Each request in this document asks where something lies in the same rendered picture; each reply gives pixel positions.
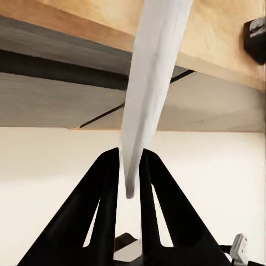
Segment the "bottle of coffee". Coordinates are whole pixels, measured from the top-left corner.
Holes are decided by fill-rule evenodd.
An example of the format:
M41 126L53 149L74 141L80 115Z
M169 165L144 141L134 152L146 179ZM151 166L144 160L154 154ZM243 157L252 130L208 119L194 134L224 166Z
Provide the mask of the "bottle of coffee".
M244 23L243 48L259 66L266 64L266 16Z

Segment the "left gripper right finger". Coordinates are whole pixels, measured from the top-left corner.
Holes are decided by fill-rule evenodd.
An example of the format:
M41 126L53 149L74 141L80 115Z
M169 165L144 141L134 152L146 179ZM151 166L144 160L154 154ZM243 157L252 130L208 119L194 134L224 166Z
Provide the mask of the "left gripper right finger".
M139 178L143 266L233 266L155 152L143 149ZM152 185L173 247L161 244Z

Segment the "saucer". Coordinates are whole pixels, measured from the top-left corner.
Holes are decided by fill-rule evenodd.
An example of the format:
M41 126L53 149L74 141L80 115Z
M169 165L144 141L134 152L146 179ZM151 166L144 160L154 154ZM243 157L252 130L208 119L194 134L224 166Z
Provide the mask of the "saucer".
M121 125L127 200L135 196L140 184L143 149L151 151L173 70L178 67L175 62L192 3L193 0L144 3Z

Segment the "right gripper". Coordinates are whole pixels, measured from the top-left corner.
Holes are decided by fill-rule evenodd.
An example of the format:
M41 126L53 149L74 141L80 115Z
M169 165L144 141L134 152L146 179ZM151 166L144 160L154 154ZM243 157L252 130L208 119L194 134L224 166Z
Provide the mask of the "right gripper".
M226 255L230 254L230 250L231 250L232 245L219 245L219 246ZM263 266L263 265L256 263L256 262L253 262L253 261L249 261L248 266Z

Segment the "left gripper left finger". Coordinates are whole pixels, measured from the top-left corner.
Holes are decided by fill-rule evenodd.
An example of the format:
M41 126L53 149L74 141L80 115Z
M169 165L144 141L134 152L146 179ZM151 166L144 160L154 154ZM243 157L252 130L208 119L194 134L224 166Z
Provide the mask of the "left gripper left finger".
M119 172L119 148L101 154L17 266L113 266Z

